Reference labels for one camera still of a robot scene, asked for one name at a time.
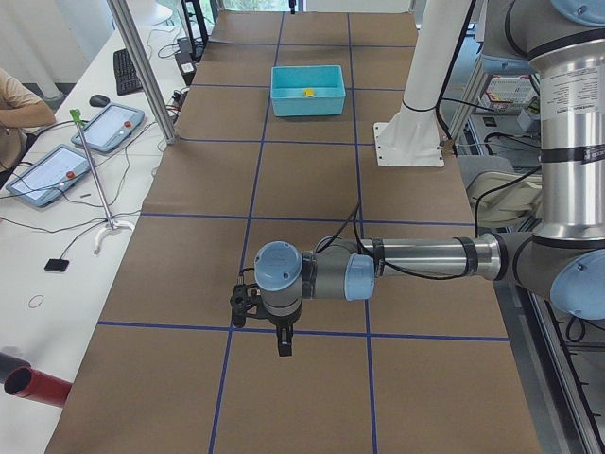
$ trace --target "label sticker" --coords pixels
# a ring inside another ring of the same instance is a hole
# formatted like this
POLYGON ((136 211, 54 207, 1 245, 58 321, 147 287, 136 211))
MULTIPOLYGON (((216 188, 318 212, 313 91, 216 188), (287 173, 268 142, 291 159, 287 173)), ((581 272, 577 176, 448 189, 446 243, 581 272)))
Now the label sticker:
POLYGON ((541 80, 543 120, 603 111, 605 71, 582 68, 541 80))
POLYGON ((605 159, 605 145, 598 145, 596 147, 587 147, 584 151, 583 164, 595 163, 596 161, 602 161, 605 159))
POLYGON ((191 63, 182 64, 181 69, 182 69, 183 73, 185 73, 185 74, 192 73, 195 70, 195 68, 193 67, 193 64, 191 64, 191 63))

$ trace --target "black keyboard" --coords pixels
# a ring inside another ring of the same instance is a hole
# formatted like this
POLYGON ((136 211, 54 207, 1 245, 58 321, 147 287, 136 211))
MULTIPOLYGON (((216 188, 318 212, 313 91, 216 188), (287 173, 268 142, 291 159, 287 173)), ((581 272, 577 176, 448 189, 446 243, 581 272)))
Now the black keyboard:
POLYGON ((113 73, 115 74, 115 89, 119 96, 138 92, 143 88, 128 50, 120 49, 113 52, 113 73))

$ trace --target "white desk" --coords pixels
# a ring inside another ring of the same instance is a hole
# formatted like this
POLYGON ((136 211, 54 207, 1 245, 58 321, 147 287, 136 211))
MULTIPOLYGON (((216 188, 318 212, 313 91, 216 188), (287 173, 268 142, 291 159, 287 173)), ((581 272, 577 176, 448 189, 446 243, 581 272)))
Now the white desk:
MULTIPOLYGON (((173 42, 178 28, 141 27, 143 43, 151 54, 151 65, 164 99, 184 83, 174 59, 162 60, 158 50, 173 42), (159 30, 172 30, 171 33, 159 30)), ((88 104, 93 94, 108 96, 112 101, 142 109, 145 124, 154 117, 142 92, 117 96, 112 70, 114 50, 124 47, 119 33, 114 32, 91 63, 72 93, 57 112, 59 122, 70 120, 70 109, 80 109, 82 118, 98 112, 88 104)), ((43 134, 26 161, 37 161, 58 144, 70 144, 76 133, 73 125, 57 127, 43 134)), ((162 159, 163 136, 157 125, 150 127, 129 147, 131 167, 112 213, 139 210, 153 180, 152 170, 162 159)), ((106 157, 96 155, 97 163, 106 157)), ((107 198, 113 199, 126 169, 124 151, 98 168, 107 198)), ((6 190, 0 196, 6 196, 6 190)), ((70 199, 100 204, 92 176, 86 175, 67 192, 70 199)), ((16 199, 0 200, 0 216, 23 224, 49 230, 79 224, 93 218, 103 219, 102 208, 73 204, 60 198, 43 209, 32 208, 16 199)), ((136 222, 136 216, 124 219, 136 222)), ((28 360, 33 367, 51 375, 73 381, 84 356, 97 318, 105 303, 120 261, 130 240, 130 232, 120 230, 106 236, 99 255, 93 254, 95 233, 100 226, 78 240, 65 258, 70 260, 65 273, 43 270, 49 258, 58 258, 70 241, 87 227, 54 235, 0 221, 0 351, 28 360)), ((44 451, 55 429, 61 409, 0 393, 0 452, 38 454, 44 451)))

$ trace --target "person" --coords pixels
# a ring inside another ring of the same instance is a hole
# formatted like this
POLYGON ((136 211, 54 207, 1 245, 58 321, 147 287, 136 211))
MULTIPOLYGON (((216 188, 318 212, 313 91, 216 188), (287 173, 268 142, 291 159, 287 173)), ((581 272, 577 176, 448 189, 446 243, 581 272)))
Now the person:
POLYGON ((26 153, 21 128, 52 125, 57 120, 42 99, 0 68, 0 173, 11 173, 26 153))

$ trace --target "grid line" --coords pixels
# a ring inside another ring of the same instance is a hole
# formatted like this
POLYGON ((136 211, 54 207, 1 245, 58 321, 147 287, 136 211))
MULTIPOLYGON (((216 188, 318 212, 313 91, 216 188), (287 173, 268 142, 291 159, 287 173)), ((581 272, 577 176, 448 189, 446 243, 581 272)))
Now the grid line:
MULTIPOLYGON (((223 333, 256 333, 275 334, 271 328, 237 328, 232 330, 229 326, 211 326, 195 324, 171 324, 171 323, 138 323, 138 322, 114 322, 99 321, 102 326, 116 326, 125 328, 152 328, 152 329, 175 329, 188 331, 218 331, 223 333)), ((438 334, 401 334, 401 333, 375 333, 355 331, 321 331, 313 329, 297 329, 297 336, 323 336, 327 338, 366 338, 366 339, 402 339, 411 341, 467 341, 467 342, 509 342, 509 338, 502 336, 455 336, 438 334)))
MULTIPOLYGON (((146 218, 202 218, 202 219, 225 219, 225 220, 277 220, 283 222, 344 222, 346 219, 328 218, 280 218, 272 216, 233 216, 233 215, 204 215, 196 213, 151 213, 143 212, 146 218)), ((391 224, 391 225, 424 225, 435 227, 474 227, 472 222, 455 222, 440 220, 392 220, 392 219, 364 219, 365 224, 391 224)))
POLYGON ((209 44, 232 44, 232 45, 266 45, 266 46, 276 46, 280 45, 283 47, 380 47, 386 49, 413 49, 416 47, 416 44, 275 44, 275 43, 240 43, 240 42, 231 42, 231 41, 221 41, 221 40, 210 40, 209 44))
MULTIPOLYGON (((280 41, 282 40, 282 32, 284 31, 284 20, 285 20, 285 14, 282 13, 282 21, 280 23, 280 32, 279 32, 279 35, 277 38, 277 46, 275 47, 275 60, 273 62, 274 66, 277 64, 277 59, 279 57, 280 41)), ((263 125, 263 135, 261 137, 261 143, 260 143, 260 147, 258 150, 258 159, 256 162, 256 173, 254 175, 254 184, 252 186, 250 209, 248 212, 248 221, 246 223, 246 233, 244 234, 244 244, 242 246, 242 255, 241 255, 241 259, 240 259, 240 263, 239 263, 239 270, 242 270, 244 268, 244 263, 246 261, 246 250, 248 249, 248 240, 249 240, 249 236, 250 236, 250 227, 252 224, 252 212, 254 210, 254 199, 256 197, 256 188, 258 185, 258 177, 260 174, 261 164, 263 162, 263 148, 265 146, 265 136, 267 134, 268 113, 269 113, 270 107, 271 107, 271 96, 269 94, 268 99, 267 99, 267 107, 265 109, 265 123, 263 125)), ((218 385, 218 394, 216 396, 215 418, 214 418, 214 423, 213 423, 213 427, 212 427, 212 434, 210 437, 210 444, 208 446, 208 454, 214 454, 214 451, 215 451, 216 432, 218 429, 218 419, 220 417, 220 409, 222 406, 222 395, 223 395, 223 391, 225 388, 225 380, 227 377, 227 366, 229 364, 229 354, 231 353, 231 341, 233 338, 233 330, 234 330, 233 324, 230 324, 229 334, 227 336, 227 345, 225 346, 225 357, 223 359, 223 367, 222 367, 221 376, 220 376, 220 383, 218 385)))
POLYGON ((253 140, 253 139, 243 139, 243 140, 229 140, 229 139, 195 139, 190 137, 181 137, 183 142, 218 142, 223 144, 235 143, 235 144, 294 144, 294 145, 334 145, 340 147, 354 147, 359 145, 360 147, 373 147, 374 143, 355 143, 355 142, 312 142, 305 140, 253 140))
MULTIPOLYGON (((363 229, 363 197, 361 188, 361 163, 359 161, 359 145, 357 131, 357 109, 355 105, 355 80, 354 80, 354 62, 353 62, 353 43, 351 37, 351 14, 347 13, 347 31, 349 33, 349 66, 351 70, 351 103, 353 104, 353 132, 355 140, 355 172, 357 175, 357 200, 359 203, 359 227, 361 236, 364 236, 363 229)), ((368 397, 370 399, 370 430, 372 434, 372 453, 378 454, 378 431, 376 429, 376 403, 374 394, 374 370, 372 360, 372 331, 370 326, 370 305, 368 300, 364 301, 364 313, 366 322, 366 352, 368 355, 368 397)))
MULTIPOLYGON (((189 87, 218 87, 218 88, 262 88, 268 90, 271 88, 270 85, 247 85, 240 83, 192 83, 189 87)), ((396 88, 396 87, 344 87, 345 90, 352 91, 355 90, 357 92, 404 92, 404 88, 396 88)))

